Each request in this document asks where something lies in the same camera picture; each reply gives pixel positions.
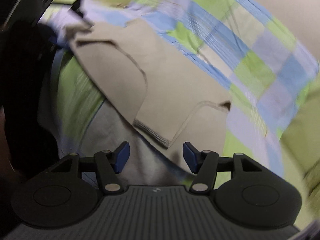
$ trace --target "checkered blanket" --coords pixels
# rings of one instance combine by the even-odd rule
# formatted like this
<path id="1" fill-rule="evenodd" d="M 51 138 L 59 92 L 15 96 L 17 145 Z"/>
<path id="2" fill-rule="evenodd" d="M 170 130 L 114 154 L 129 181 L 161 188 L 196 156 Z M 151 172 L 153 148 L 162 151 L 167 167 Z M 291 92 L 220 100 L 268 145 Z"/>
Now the checkered blanket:
<path id="1" fill-rule="evenodd" d="M 283 177 L 279 138 L 319 65 L 265 8 L 253 0 L 133 0 L 111 10 L 86 0 L 82 10 L 88 19 L 119 26 L 145 19 L 232 94 L 222 155 L 244 152 Z M 75 22 L 68 17 L 61 12 L 51 25 L 62 29 Z"/>

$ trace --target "beige wall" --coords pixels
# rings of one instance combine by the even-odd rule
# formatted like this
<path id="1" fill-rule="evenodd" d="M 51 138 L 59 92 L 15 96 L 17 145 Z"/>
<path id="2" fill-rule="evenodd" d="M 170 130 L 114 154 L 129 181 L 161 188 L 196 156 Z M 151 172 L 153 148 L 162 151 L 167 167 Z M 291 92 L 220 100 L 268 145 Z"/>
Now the beige wall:
<path id="1" fill-rule="evenodd" d="M 320 0 L 256 0 L 320 59 Z"/>

